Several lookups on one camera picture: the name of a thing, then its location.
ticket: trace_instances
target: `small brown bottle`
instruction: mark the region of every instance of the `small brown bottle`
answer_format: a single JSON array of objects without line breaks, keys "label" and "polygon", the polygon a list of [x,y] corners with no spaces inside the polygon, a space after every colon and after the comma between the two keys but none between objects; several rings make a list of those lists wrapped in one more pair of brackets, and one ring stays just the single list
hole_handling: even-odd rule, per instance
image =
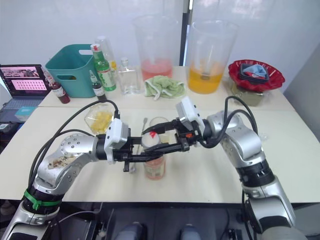
[{"label": "small brown bottle", "polygon": [[92,82],[92,89],[94,91],[94,94],[100,101],[107,100],[105,90],[102,87],[101,83],[98,81],[98,79],[96,78],[96,76],[91,70],[89,70],[89,72],[90,72],[90,79]]},{"label": "small brown bottle", "polygon": [[49,82],[49,85],[52,89],[52,91],[55,93],[55,95],[58,97],[58,99],[61,101],[63,104],[67,104],[70,102],[70,98],[66,91],[63,89],[60,83],[56,82],[52,76],[48,76],[46,78]]}]

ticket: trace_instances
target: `red liquid bottle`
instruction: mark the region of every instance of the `red liquid bottle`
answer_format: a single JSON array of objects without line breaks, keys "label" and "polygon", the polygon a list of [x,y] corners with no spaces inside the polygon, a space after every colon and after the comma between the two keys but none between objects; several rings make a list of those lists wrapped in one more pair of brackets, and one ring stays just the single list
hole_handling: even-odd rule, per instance
[{"label": "red liquid bottle", "polygon": [[67,104],[70,102],[70,98],[66,91],[63,89],[60,83],[56,82],[52,76],[48,76],[46,78],[49,83],[52,91],[55,93],[55,95],[58,97],[58,99],[61,101],[63,104]]}]

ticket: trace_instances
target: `laptop keyboard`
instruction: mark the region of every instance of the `laptop keyboard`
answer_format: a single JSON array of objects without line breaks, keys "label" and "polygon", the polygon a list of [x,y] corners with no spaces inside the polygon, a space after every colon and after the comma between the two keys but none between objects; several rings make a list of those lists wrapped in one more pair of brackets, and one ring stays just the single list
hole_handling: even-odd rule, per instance
[{"label": "laptop keyboard", "polygon": [[42,99],[12,99],[3,109],[19,109],[21,107],[37,107]]}]

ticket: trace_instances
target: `teal plastic basket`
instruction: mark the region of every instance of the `teal plastic basket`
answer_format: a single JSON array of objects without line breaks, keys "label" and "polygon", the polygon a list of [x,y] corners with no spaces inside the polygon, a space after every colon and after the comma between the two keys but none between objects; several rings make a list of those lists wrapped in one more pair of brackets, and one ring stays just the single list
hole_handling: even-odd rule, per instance
[{"label": "teal plastic basket", "polygon": [[95,96],[89,70],[95,75],[97,71],[90,44],[65,46],[46,63],[45,68],[70,97],[91,98]]}]

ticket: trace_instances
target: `green towel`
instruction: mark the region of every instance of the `green towel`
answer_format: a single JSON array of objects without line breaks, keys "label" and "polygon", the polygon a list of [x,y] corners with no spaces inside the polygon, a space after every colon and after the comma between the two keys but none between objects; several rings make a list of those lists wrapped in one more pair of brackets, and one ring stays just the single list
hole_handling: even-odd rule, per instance
[{"label": "green towel", "polygon": [[176,98],[184,95],[186,87],[183,82],[171,79],[167,76],[154,76],[144,82],[146,97],[154,96],[154,100],[160,97]]}]

